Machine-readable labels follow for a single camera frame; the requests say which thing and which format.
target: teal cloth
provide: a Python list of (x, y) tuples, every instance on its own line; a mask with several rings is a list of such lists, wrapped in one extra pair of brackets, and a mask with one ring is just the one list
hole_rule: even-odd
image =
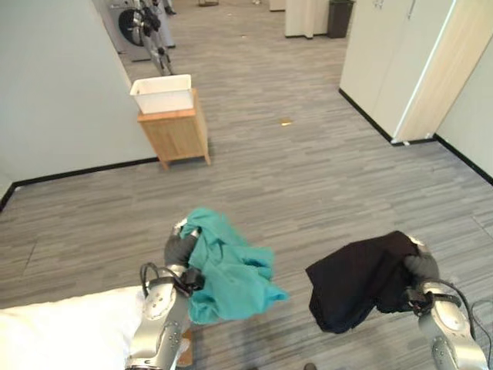
[(181, 237), (198, 227), (202, 232), (189, 264), (202, 271), (206, 283), (189, 300), (193, 322), (249, 318), (265, 312), (275, 301), (288, 299), (287, 292), (270, 282), (274, 258), (270, 249), (251, 247), (224, 215), (213, 210), (192, 211)]

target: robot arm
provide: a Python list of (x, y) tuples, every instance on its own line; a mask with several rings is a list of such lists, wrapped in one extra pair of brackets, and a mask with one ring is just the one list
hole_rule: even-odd
[[(438, 266), (430, 251), (419, 240), (412, 240), (418, 246), (419, 256), (409, 257), (404, 262), (407, 269), (418, 280), (440, 281)], [(488, 370), (485, 354), (473, 339), (469, 320), (459, 309), (460, 301), (444, 294), (440, 286), (436, 282), (419, 284), (413, 292), (419, 296), (422, 305), (410, 301), (414, 313), (419, 316), (419, 328), (431, 346), (436, 368)]]
[[(438, 284), (427, 283), (424, 293), (443, 294)], [(419, 318), (419, 328), (427, 337), (438, 370), (488, 370), (481, 347), (471, 336), (468, 319), (456, 303), (435, 301)]]
[[(165, 267), (144, 264), (141, 269), (146, 301), (142, 321), (130, 345), (126, 369), (172, 370), (179, 357), (182, 333), (188, 328), (188, 298), (203, 287), (197, 269), (188, 268), (198, 231), (181, 239), (186, 220), (173, 228), (165, 247)], [(146, 279), (152, 268), (156, 278)]]

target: white bin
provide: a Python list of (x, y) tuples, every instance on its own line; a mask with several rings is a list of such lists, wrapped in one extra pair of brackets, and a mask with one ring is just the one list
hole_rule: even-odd
[(192, 109), (192, 77), (177, 75), (137, 79), (130, 95), (144, 114)]

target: white cabinet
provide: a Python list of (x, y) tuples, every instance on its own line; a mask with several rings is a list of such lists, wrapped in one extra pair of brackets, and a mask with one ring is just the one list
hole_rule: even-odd
[(493, 2), (357, 0), (354, 11), (343, 95), (391, 142), (427, 139), (493, 33)]
[(358, 0), (340, 87), (371, 115), (404, 27), (407, 1)]
[(286, 37), (327, 34), (329, 0), (286, 0), (284, 35)]
[(438, 40), (452, 0), (414, 0), (371, 117), (395, 136), (401, 118)]

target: black cloth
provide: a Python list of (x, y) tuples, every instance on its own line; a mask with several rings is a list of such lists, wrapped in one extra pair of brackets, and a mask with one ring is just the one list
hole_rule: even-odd
[(409, 311), (403, 293), (413, 282), (404, 258), (417, 246), (400, 231), (350, 243), (307, 268), (314, 286), (310, 310), (323, 331), (355, 328), (373, 307)]

